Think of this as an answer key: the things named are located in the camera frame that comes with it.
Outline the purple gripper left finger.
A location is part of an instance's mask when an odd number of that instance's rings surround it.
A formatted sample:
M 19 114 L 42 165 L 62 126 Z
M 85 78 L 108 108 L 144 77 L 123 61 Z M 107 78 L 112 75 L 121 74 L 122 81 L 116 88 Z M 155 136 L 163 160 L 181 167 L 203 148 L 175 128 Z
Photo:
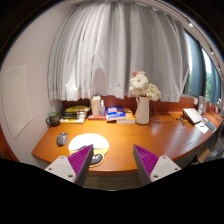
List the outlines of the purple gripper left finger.
M 93 146 L 83 146 L 70 156 L 59 156 L 46 171 L 83 186 L 93 157 Z

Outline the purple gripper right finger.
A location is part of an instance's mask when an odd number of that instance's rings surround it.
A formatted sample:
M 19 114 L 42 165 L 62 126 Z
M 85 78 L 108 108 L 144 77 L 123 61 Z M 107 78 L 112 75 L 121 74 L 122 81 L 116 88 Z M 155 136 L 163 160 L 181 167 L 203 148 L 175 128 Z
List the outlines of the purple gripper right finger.
M 133 146 L 133 156 L 143 186 L 180 170 L 168 156 L 157 156 L 138 145 Z

